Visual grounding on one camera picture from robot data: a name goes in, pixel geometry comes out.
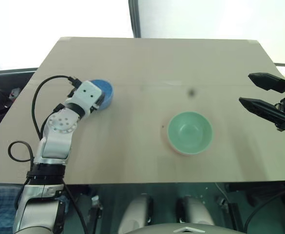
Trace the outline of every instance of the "table surface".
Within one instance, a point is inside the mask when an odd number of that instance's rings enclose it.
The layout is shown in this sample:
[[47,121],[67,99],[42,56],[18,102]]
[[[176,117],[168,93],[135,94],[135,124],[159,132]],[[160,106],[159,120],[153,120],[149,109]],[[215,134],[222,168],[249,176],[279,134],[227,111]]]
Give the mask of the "table surface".
[[[285,131],[238,100],[274,104],[285,94],[256,87],[247,77],[252,72],[281,76],[253,40],[61,38],[0,124],[0,182],[25,181],[29,163],[12,161],[7,147],[26,140],[36,151],[32,97],[42,80],[60,74],[114,86],[111,106],[83,119],[74,133],[69,184],[285,180]],[[64,79],[45,85],[36,105],[39,125],[71,88]],[[212,123],[208,150],[182,156],[170,148],[167,124],[182,111]],[[22,145],[13,153],[28,158]]]

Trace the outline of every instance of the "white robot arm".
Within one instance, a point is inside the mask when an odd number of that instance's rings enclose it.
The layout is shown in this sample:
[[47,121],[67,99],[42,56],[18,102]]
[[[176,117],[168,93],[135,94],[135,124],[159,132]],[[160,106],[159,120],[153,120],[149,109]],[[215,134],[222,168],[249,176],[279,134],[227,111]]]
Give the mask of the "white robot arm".
[[65,165],[77,123],[99,108],[104,93],[90,81],[83,82],[63,108],[51,114],[43,128],[34,164],[19,201],[13,233],[60,233],[65,204],[62,194]]

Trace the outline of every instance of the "green bowl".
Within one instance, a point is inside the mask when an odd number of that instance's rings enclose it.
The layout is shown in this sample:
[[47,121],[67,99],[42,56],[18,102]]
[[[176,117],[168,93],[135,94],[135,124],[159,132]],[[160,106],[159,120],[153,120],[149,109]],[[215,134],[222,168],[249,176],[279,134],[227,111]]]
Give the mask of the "green bowl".
[[204,116],[196,112],[183,112],[171,119],[167,135],[176,151],[185,155],[195,155],[209,147],[213,131]]

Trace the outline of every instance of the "white wall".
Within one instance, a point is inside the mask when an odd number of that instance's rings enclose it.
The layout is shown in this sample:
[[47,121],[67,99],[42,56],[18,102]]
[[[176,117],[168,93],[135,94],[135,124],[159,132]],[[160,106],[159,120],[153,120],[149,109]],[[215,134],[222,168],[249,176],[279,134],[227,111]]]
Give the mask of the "white wall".
[[0,0],[0,70],[38,67],[66,36],[133,37],[128,0]]
[[285,0],[139,0],[141,37],[255,39],[285,63]]

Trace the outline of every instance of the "bowl rim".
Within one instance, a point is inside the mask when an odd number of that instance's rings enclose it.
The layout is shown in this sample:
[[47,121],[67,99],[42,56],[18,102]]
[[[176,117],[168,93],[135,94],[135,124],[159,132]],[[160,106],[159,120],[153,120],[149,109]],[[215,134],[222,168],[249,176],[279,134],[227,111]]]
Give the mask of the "bowl rim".
[[[185,114],[185,113],[194,113],[194,114],[197,114],[197,115],[203,117],[204,119],[206,119],[207,123],[209,124],[209,126],[210,126],[210,128],[211,128],[211,138],[210,138],[209,143],[207,144],[207,146],[206,146],[204,149],[202,149],[202,150],[200,150],[200,151],[198,151],[198,152],[195,152],[195,153],[187,153],[187,152],[183,152],[183,151],[177,149],[177,148],[174,146],[174,144],[172,143],[172,141],[171,141],[171,139],[170,139],[170,136],[169,136],[169,134],[168,134],[168,130],[169,130],[169,127],[170,127],[170,125],[171,125],[171,122],[175,119],[175,117],[177,117],[178,115]],[[196,112],[196,111],[184,111],[184,112],[181,112],[181,113],[178,113],[178,114],[174,115],[174,116],[170,119],[170,121],[169,121],[169,123],[168,123],[168,125],[167,125],[166,134],[167,134],[167,138],[168,138],[168,141],[169,141],[171,147],[174,148],[178,153],[181,153],[181,154],[183,154],[183,155],[196,155],[196,154],[199,154],[199,153],[205,151],[206,149],[209,148],[209,146],[210,146],[210,144],[211,144],[211,142],[212,142],[212,140],[213,140],[213,138],[214,138],[214,130],[213,130],[212,124],[210,123],[210,121],[209,121],[205,116],[203,116],[202,114],[200,114],[200,113],[198,113],[198,112]]]

